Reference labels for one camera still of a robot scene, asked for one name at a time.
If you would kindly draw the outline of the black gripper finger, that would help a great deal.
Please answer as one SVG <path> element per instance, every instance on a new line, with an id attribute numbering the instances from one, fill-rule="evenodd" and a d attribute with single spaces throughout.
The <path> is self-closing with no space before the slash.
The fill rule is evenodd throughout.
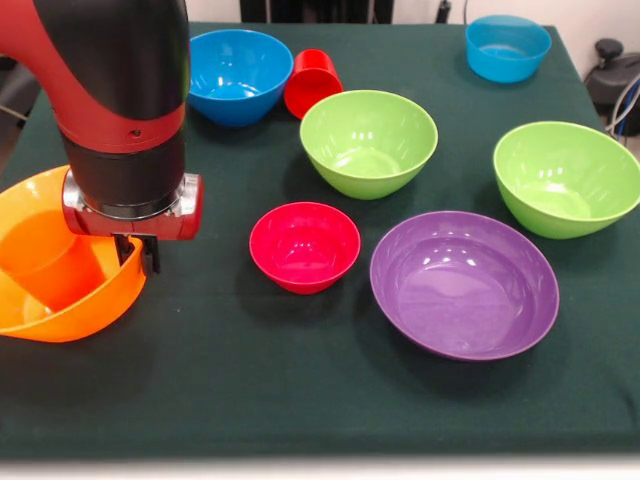
<path id="1" fill-rule="evenodd" d="M 135 247 L 131 243 L 130 237 L 128 235 L 114 234 L 113 239 L 115 243 L 119 265 L 123 266 L 124 263 L 131 256 L 131 254 L 134 252 Z"/>
<path id="2" fill-rule="evenodd" d="M 141 235 L 143 244 L 141 259 L 146 276 L 161 272 L 158 239 L 153 235 Z"/>

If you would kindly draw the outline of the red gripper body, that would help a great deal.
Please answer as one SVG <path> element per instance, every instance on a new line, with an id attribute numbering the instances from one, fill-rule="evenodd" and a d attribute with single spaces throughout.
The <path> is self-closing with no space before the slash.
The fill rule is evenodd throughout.
<path id="1" fill-rule="evenodd" d="M 63 182 L 62 212 L 69 229 L 82 235 L 147 235 L 159 240 L 191 240 L 199 231 L 203 211 L 204 182 L 186 173 L 178 188 L 157 202 L 129 206 L 89 203 L 74 176 Z"/>

